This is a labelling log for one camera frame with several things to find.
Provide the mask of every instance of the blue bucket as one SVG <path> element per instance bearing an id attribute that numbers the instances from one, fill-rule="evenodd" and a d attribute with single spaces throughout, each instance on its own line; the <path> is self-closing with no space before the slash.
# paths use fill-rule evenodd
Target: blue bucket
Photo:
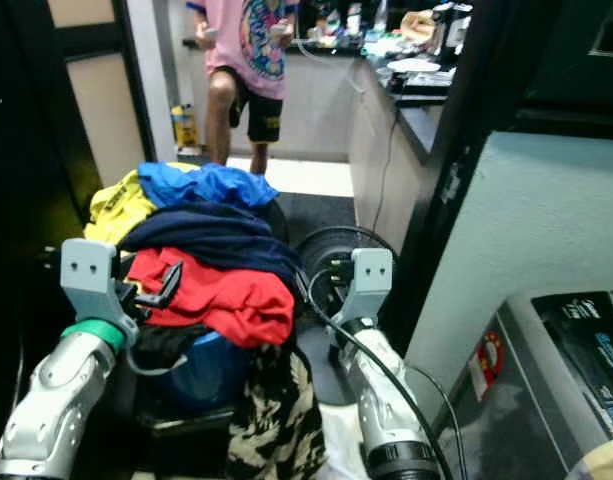
<path id="1" fill-rule="evenodd" d="M 248 374 L 248 350 L 210 332 L 197 338 L 185 355 L 186 363 L 159 377 L 178 406 L 195 412 L 210 410 L 241 394 Z"/>

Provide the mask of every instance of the black shorts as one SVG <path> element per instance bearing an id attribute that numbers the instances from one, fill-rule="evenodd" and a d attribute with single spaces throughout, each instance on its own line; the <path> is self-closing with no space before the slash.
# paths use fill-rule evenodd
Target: black shorts
<path id="1" fill-rule="evenodd" d="M 230 107 L 231 128 L 239 125 L 239 118 L 248 103 L 248 138 L 250 141 L 253 143 L 273 143 L 279 140 L 279 124 L 283 102 L 251 92 L 242 77 L 231 67 L 217 67 L 215 72 L 227 72 L 232 75 L 237 85 L 235 101 Z"/>

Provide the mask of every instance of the pile of clothes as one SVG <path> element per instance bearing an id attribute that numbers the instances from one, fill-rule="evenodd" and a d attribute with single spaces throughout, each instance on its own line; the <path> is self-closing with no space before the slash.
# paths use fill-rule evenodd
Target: pile of clothes
<path id="1" fill-rule="evenodd" d="M 277 195 L 234 168 L 143 163 L 94 196 L 84 231 L 136 252 L 127 278 L 146 293 L 182 263 L 170 305 L 140 326 L 140 369 L 171 368 L 210 331 L 251 351 L 230 426 L 234 479 L 308 479 L 324 462 L 310 367 L 292 335 L 300 259 L 260 214 Z"/>

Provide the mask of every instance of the pink t-shirt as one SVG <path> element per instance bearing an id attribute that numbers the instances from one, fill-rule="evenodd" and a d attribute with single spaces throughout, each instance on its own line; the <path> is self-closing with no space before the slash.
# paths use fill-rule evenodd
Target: pink t-shirt
<path id="1" fill-rule="evenodd" d="M 206 73 L 233 68 L 254 93 L 284 96 L 284 51 L 270 39 L 270 27 L 290 13 L 299 0 L 189 0 L 218 31 L 216 46 L 206 52 Z"/>

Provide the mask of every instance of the green ring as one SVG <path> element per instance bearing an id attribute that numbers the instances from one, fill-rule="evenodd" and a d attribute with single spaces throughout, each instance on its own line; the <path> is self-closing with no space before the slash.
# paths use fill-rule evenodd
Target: green ring
<path id="1" fill-rule="evenodd" d="M 84 332 L 95 335 L 108 343 L 115 353 L 119 352 L 124 346 L 124 334 L 117 327 L 105 320 L 88 319 L 71 325 L 62 332 L 62 338 L 71 333 Z"/>

